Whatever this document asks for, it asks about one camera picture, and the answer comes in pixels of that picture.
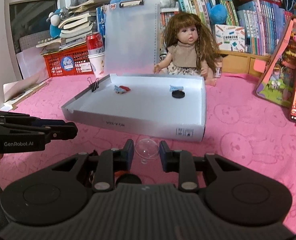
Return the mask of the blue white plush left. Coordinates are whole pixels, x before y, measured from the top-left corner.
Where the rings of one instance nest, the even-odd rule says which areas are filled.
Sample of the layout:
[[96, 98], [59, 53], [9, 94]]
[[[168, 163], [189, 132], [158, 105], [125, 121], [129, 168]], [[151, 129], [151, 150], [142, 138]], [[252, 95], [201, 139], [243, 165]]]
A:
[[61, 14], [63, 9], [57, 9], [54, 12], [50, 12], [47, 18], [47, 22], [50, 22], [50, 36], [52, 38], [60, 37], [61, 29], [58, 27], [61, 22]]

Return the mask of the light blue hair clip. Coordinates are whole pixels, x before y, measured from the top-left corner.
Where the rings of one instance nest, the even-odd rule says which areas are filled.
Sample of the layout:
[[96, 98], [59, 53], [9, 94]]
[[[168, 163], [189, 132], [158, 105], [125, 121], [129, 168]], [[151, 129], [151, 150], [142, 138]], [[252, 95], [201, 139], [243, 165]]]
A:
[[183, 86], [172, 86], [170, 85], [170, 92], [174, 92], [174, 91], [183, 91], [184, 90], [184, 87]]

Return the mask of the brown haired doll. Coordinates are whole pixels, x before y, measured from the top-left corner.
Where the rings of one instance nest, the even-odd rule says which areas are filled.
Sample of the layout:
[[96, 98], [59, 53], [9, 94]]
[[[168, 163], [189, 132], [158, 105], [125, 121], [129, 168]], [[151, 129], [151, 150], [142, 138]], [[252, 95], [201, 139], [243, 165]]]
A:
[[192, 13], [171, 17], [164, 32], [166, 57], [155, 64], [155, 73], [201, 76], [205, 84], [216, 85], [218, 46], [212, 32]]

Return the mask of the black round lid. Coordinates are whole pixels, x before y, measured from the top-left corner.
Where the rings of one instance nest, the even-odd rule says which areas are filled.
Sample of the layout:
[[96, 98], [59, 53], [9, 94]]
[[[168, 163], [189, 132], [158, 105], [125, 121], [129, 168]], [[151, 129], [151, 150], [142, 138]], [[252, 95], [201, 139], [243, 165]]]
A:
[[118, 187], [119, 184], [142, 184], [142, 181], [135, 174], [124, 173], [117, 178], [115, 187]]

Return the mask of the white colourful book box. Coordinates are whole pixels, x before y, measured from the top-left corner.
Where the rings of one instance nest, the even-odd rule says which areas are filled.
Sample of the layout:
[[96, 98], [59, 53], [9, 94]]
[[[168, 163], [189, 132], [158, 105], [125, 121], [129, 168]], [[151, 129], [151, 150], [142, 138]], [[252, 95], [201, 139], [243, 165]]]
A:
[[245, 52], [245, 28], [215, 24], [214, 35], [220, 50]]

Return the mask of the translucent clipboard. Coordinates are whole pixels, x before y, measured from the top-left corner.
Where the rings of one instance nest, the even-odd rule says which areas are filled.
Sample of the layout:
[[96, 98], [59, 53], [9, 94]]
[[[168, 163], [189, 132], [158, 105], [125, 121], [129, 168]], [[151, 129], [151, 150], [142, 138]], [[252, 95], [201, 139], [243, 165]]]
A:
[[105, 15], [105, 74], [152, 74], [159, 60], [159, 1], [109, 4]]

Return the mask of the pink bunny towel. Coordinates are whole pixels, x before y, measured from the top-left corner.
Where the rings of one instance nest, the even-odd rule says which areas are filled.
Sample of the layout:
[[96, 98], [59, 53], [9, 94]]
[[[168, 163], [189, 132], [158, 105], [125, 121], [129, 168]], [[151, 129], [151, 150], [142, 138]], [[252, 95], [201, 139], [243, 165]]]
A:
[[[293, 198], [285, 225], [296, 232], [296, 125], [288, 120], [286, 109], [254, 96], [256, 83], [250, 75], [223, 75], [216, 86], [207, 88], [204, 139], [169, 140], [168, 145], [198, 156], [220, 154], [283, 183]], [[128, 139], [138, 142], [142, 135], [80, 124], [73, 140], [53, 141], [37, 153], [5, 155], [0, 166], [0, 186], [6, 187], [78, 152], [121, 147]]]

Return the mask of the red plastic basket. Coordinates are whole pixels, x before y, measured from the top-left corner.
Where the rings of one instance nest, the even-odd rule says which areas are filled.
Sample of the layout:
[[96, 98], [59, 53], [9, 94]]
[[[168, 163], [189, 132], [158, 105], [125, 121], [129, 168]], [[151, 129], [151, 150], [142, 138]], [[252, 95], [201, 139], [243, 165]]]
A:
[[49, 77], [91, 74], [86, 43], [43, 55]]

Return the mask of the red soda can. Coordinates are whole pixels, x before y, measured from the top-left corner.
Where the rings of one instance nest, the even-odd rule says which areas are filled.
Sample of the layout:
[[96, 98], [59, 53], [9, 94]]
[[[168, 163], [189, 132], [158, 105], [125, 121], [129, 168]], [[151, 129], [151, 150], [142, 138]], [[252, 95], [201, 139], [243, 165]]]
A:
[[88, 34], [86, 36], [86, 44], [89, 55], [96, 55], [104, 52], [103, 38], [99, 32]]

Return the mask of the white cardboard box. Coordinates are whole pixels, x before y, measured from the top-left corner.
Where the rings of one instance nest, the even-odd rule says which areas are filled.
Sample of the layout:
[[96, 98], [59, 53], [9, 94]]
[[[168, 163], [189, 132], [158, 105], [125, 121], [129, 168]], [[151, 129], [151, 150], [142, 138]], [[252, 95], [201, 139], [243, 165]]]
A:
[[[115, 85], [130, 91], [116, 94]], [[170, 85], [183, 86], [185, 97], [173, 98]], [[109, 74], [97, 90], [87, 87], [62, 106], [66, 120], [183, 141], [202, 141], [206, 111], [204, 79], [189, 75]]]

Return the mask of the black ring lid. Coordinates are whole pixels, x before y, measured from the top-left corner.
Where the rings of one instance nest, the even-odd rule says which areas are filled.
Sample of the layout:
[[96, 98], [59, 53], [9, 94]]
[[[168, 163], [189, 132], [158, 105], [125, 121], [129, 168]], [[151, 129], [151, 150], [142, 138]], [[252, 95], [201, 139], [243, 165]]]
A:
[[175, 99], [182, 99], [185, 97], [185, 93], [181, 90], [174, 90], [172, 91], [171, 95]]

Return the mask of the pink toy house box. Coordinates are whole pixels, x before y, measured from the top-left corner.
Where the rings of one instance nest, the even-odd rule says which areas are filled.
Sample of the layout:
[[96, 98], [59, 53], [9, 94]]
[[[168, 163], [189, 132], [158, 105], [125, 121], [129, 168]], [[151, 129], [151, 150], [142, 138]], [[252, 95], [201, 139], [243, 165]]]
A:
[[296, 16], [291, 16], [254, 91], [259, 98], [290, 108], [296, 83]]

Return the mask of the small binder clip on box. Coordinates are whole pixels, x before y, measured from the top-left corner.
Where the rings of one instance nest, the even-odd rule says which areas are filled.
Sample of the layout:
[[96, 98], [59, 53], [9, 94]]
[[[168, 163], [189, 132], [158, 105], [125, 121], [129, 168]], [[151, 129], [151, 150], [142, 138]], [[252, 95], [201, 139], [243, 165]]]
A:
[[99, 83], [100, 83], [99, 78], [96, 78], [94, 81], [92, 81], [91, 77], [88, 77], [87, 80], [89, 83], [89, 88], [91, 89], [92, 92], [98, 89]]

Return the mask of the red marker pen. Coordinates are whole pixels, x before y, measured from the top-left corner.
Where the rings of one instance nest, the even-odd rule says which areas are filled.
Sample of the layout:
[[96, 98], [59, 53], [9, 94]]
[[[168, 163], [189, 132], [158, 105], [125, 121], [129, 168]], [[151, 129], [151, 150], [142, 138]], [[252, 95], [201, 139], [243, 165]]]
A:
[[123, 174], [128, 174], [128, 171], [118, 171], [114, 173], [116, 178], [122, 176]]

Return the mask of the clear plastic dome capsule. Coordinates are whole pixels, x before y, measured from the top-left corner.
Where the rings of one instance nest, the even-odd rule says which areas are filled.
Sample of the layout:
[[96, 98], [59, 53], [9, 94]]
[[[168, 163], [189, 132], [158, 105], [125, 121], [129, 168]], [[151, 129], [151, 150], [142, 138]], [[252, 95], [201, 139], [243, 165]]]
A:
[[139, 140], [134, 149], [136, 154], [140, 157], [142, 164], [147, 164], [149, 161], [155, 160], [159, 156], [159, 146], [150, 138]]

